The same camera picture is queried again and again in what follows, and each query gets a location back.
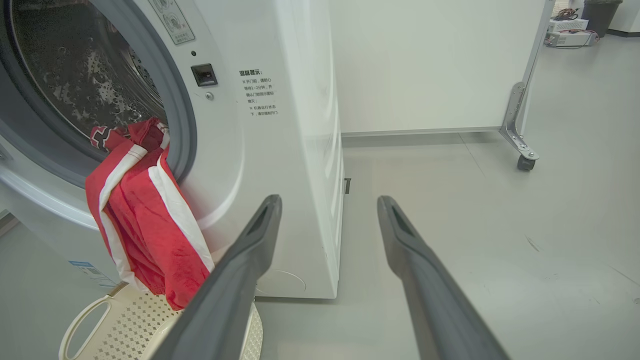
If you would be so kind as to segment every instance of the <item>caster wheel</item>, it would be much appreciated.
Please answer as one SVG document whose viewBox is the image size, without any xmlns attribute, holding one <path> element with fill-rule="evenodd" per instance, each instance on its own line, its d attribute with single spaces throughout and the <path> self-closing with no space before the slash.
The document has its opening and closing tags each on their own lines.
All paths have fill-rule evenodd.
<svg viewBox="0 0 640 360">
<path fill-rule="evenodd" d="M 536 160 L 527 159 L 523 155 L 520 155 L 520 159 L 518 159 L 518 169 L 520 170 L 531 171 L 535 164 Z"/>
</svg>

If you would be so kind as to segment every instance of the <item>sticker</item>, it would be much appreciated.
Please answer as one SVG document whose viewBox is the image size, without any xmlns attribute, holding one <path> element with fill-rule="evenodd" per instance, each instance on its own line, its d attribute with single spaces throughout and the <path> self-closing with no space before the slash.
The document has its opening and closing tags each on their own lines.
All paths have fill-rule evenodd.
<svg viewBox="0 0 640 360">
<path fill-rule="evenodd" d="M 69 261 L 71 265 L 80 269 L 80 271 L 84 272 L 93 282 L 97 283 L 100 286 L 105 288 L 113 288 L 116 286 L 116 283 L 111 281 L 108 277 L 106 277 L 100 270 L 96 269 L 93 265 L 89 263 L 83 263 L 81 261 Z"/>
<path fill-rule="evenodd" d="M 277 91 L 271 78 L 260 69 L 240 70 L 239 73 L 249 114 L 253 117 L 278 115 Z"/>
<path fill-rule="evenodd" d="M 174 0 L 149 0 L 149 3 L 162 20 L 164 28 L 169 32 L 174 44 L 183 44 L 196 39 Z"/>
</svg>

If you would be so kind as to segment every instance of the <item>gray floor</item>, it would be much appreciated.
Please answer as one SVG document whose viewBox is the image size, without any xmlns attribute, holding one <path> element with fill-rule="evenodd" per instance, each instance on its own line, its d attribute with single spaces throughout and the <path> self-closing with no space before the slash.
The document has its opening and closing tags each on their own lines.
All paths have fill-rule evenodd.
<svg viewBox="0 0 640 360">
<path fill-rule="evenodd" d="M 1 359 L 57 359 L 71 321 L 104 296 L 22 224 L 0 238 L 0 288 Z"/>
<path fill-rule="evenodd" d="M 497 133 L 345 141 L 339 296 L 259 299 L 262 359 L 416 359 L 401 283 L 386 264 L 377 196 L 396 198 L 513 359 L 640 356 L 640 39 L 544 49 L 526 140 Z M 2 358 L 55 359 L 102 296 L 23 227 L 0 239 Z"/>
</svg>

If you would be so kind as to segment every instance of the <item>red towel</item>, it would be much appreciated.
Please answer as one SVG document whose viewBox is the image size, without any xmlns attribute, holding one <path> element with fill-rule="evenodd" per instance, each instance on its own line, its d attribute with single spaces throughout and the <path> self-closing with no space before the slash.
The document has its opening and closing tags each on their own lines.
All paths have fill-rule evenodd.
<svg viewBox="0 0 640 360">
<path fill-rule="evenodd" d="M 213 260 L 166 163 L 168 128 L 151 118 L 128 130 L 92 131 L 92 144 L 109 156 L 86 179 L 89 209 L 122 280 L 182 309 Z"/>
</svg>

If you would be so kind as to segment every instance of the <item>front-loading washing machine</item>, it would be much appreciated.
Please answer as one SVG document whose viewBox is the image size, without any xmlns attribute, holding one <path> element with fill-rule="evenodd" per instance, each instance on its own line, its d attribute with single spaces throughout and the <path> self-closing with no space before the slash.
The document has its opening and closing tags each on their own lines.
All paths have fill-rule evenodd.
<svg viewBox="0 0 640 360">
<path fill-rule="evenodd" d="M 217 260 L 282 197 L 256 295 L 335 298 L 344 169 L 326 0 L 5 0 L 0 180 L 8 209 L 99 285 L 119 281 L 86 205 L 93 126 L 159 117 Z"/>
</svg>

